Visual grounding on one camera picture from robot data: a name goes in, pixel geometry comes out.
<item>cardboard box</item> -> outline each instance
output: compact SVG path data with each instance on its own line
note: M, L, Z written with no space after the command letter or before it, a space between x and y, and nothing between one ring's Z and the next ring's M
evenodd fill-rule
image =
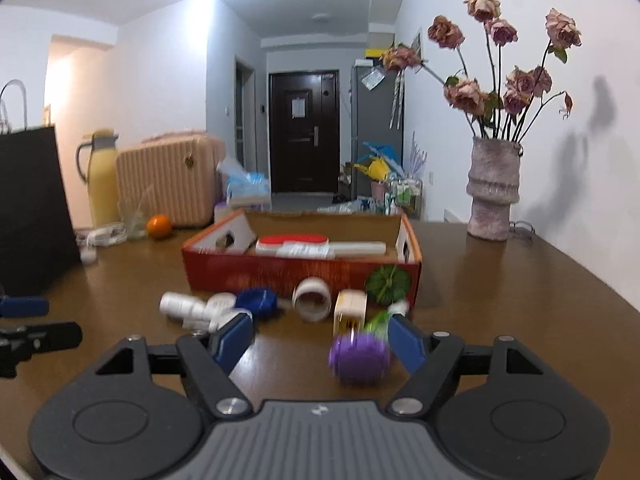
M324 235L330 242L384 242L386 254L337 260L255 254L255 241L262 236L298 233ZM381 266L396 265L411 276L410 306L422 268L420 246L404 215L240 210L187 240L182 257L193 290L237 294L261 286L290 298L302 280L315 277L328 283L334 301L341 290L364 290L366 279Z

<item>orange fruit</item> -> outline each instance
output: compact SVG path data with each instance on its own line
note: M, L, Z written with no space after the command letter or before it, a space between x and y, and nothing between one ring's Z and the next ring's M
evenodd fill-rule
M146 232L155 240L167 238L171 234L171 220L167 215L156 215L146 223Z

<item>refrigerator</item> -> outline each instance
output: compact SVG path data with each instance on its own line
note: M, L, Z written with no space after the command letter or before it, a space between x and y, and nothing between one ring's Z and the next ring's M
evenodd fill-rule
M389 129L397 74L386 74L378 86L369 90L364 86L362 79L369 75L371 70L371 67L355 66L351 71L351 160L356 162L362 156L371 153L363 144L366 141L391 146L402 164L404 120L401 120L400 129L397 129L397 110L393 127ZM371 184L368 177L354 169L351 177L352 200L357 196L371 196Z

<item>metal screw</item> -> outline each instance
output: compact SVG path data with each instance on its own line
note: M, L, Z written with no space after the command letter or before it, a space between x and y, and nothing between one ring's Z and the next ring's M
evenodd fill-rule
M391 403L391 409L398 415L415 415L422 411L422 403L418 399L404 397Z
M216 404L216 409L223 415L242 415L249 409L249 403L238 397L222 399Z

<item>vase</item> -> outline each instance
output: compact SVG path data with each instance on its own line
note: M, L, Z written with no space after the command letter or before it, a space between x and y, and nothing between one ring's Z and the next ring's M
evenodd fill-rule
M483 240L505 241L511 204L520 201L520 145L500 139L474 138L466 192L474 200L467 231Z

